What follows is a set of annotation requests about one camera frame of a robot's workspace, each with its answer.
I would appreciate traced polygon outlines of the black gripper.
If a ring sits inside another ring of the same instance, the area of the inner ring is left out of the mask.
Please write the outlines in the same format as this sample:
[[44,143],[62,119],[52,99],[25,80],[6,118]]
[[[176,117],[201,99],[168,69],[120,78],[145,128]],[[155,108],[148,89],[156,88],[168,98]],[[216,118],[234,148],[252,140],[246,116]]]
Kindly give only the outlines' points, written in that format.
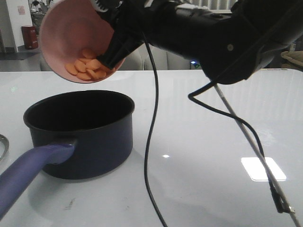
[[105,34],[105,52],[97,60],[113,69],[144,40],[157,47],[177,47],[176,22],[179,0],[96,0],[95,11],[106,22],[98,29]]

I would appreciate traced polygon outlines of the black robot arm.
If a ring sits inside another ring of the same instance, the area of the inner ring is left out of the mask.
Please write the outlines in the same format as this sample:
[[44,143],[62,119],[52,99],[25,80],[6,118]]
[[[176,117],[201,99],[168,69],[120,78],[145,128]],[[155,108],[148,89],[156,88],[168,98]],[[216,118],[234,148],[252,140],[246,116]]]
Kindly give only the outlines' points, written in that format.
[[220,84],[249,78],[303,34],[300,0],[239,0],[227,16],[179,0],[94,0],[114,30],[98,59],[113,68],[143,42],[201,65]]

